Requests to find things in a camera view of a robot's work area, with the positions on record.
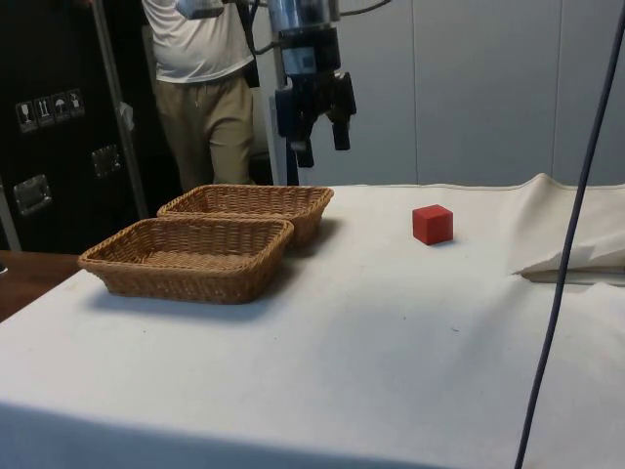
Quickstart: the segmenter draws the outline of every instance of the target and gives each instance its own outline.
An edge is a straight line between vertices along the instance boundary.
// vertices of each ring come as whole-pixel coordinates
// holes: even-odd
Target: metal pole
[[[12,251],[21,251],[20,238],[16,226],[13,223],[13,217],[11,216],[11,210],[7,197],[4,194],[4,186],[2,185],[2,178],[0,178],[0,225],[4,229],[4,233],[9,241],[9,247]]]
[[[104,68],[106,69],[106,79],[108,81],[108,89],[110,97],[115,108],[115,120],[117,122],[117,130],[121,140],[124,154],[126,155],[126,166],[128,175],[130,176],[130,184],[135,196],[135,205],[139,218],[147,218],[149,216],[146,205],[146,195],[144,194],[144,185],[141,180],[141,172],[137,161],[137,154],[133,145],[130,132],[124,124],[120,106],[122,100],[121,86],[119,84],[119,75],[117,74],[117,65],[110,43],[108,34],[108,25],[106,24],[106,14],[102,0],[93,0],[93,14],[96,22],[96,30],[98,31],[98,39],[100,41],[100,49],[104,60]]]

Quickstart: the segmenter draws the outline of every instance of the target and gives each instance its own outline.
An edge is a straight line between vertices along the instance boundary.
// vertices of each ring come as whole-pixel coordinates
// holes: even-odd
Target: white t-shirt
[[[175,0],[143,0],[152,27],[156,79],[197,83],[227,76],[253,61],[234,4],[217,18],[187,20]]]

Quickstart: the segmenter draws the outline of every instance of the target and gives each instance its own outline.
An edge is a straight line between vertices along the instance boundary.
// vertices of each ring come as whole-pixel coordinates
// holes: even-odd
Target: basket rim
[[[122,262],[122,261],[107,261],[104,259],[94,259],[97,253],[102,251],[103,249],[109,247],[113,243],[117,242],[120,238],[126,236],[132,230],[140,228],[144,225],[155,225],[162,223],[182,223],[183,221],[194,221],[199,222],[205,226],[214,225],[218,223],[226,222],[233,226],[235,225],[280,225],[280,231],[275,235],[275,237],[268,242],[263,249],[261,249],[258,253],[253,256],[247,257],[247,262],[241,263],[240,265],[233,268],[211,268],[211,267],[181,267],[181,266],[147,266],[145,264],[135,264],[130,262]],[[117,234],[105,239],[99,244],[87,249],[83,254],[78,258],[78,266],[82,269],[85,269],[88,272],[100,271],[102,268],[107,267],[121,267],[126,271],[135,271],[135,272],[143,272],[144,274],[167,274],[168,276],[174,275],[183,275],[186,276],[188,274],[196,274],[203,275],[206,277],[238,277],[244,273],[250,273],[262,267],[263,261],[265,258],[269,257],[269,255],[275,250],[280,248],[283,245],[286,245],[293,235],[294,227],[293,224],[286,220],[277,220],[277,219],[210,219],[207,217],[197,217],[197,216],[185,216],[185,217],[172,217],[172,218],[147,218],[144,220],[140,220],[132,224],[129,227],[124,228]]]
[[[258,213],[248,213],[248,212],[178,212],[173,210],[174,207],[179,205],[184,200],[192,198],[196,196],[200,192],[204,192],[207,190],[216,190],[216,189],[231,189],[231,190],[241,190],[246,189],[247,191],[252,190],[256,192],[279,192],[279,191],[291,191],[291,192],[308,192],[311,190],[320,191],[321,194],[319,197],[307,207],[304,207],[302,210],[293,213],[291,215],[285,215],[279,212],[267,212],[264,214]],[[158,209],[156,216],[159,218],[166,217],[181,217],[186,216],[188,214],[192,215],[202,215],[203,217],[215,217],[215,218],[232,218],[232,217],[241,217],[248,218],[254,220],[267,220],[267,219],[279,219],[279,220],[297,220],[301,218],[306,218],[312,213],[316,212],[319,209],[325,208],[329,203],[332,197],[334,196],[334,190],[330,188],[325,188],[321,186],[253,186],[253,185],[233,185],[233,184],[219,184],[219,185],[204,185],[199,186],[195,189],[192,189],[189,192],[186,192],[170,202],[166,203],[162,207]]]

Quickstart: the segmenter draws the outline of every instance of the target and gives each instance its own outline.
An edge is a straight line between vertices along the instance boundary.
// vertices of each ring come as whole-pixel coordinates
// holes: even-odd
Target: person
[[[156,104],[185,191],[252,184],[252,94],[243,76],[254,58],[236,5],[187,20],[175,0],[143,0],[156,59]]]

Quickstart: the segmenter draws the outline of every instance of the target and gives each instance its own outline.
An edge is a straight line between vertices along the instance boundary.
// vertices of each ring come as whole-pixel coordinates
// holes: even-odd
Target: wicker basket
[[[295,227],[293,243],[308,244],[334,191],[284,186],[202,186],[172,200],[159,217],[205,215],[211,218],[286,220]]]
[[[269,283],[292,234],[280,220],[143,220],[78,265],[118,295],[247,303]]]

